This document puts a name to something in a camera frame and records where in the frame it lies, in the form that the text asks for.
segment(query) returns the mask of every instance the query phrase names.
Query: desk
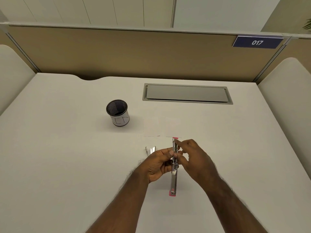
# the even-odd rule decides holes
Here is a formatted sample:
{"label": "desk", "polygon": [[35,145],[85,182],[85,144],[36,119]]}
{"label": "desk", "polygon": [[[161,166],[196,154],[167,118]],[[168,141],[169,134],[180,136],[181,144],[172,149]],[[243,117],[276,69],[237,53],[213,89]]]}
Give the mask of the desk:
{"label": "desk", "polygon": [[[142,101],[144,83],[226,86],[233,105]],[[105,111],[114,99],[128,104],[124,127]],[[154,116],[181,119],[181,140],[197,141],[269,232],[310,232],[311,181],[255,83],[43,73],[0,116],[0,232],[84,232],[145,146],[171,146],[169,137],[143,137],[143,118]],[[170,174],[149,185],[138,233],[223,232],[182,167],[174,198],[169,185]]]}

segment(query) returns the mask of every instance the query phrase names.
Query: blue sign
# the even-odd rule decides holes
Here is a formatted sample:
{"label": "blue sign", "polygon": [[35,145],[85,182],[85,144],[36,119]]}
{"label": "blue sign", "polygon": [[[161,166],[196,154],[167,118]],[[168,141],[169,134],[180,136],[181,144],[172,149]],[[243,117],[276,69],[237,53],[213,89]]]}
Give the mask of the blue sign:
{"label": "blue sign", "polygon": [[234,47],[251,47],[251,48],[270,48],[275,49],[284,38],[278,37],[253,37],[253,36],[237,36]]}

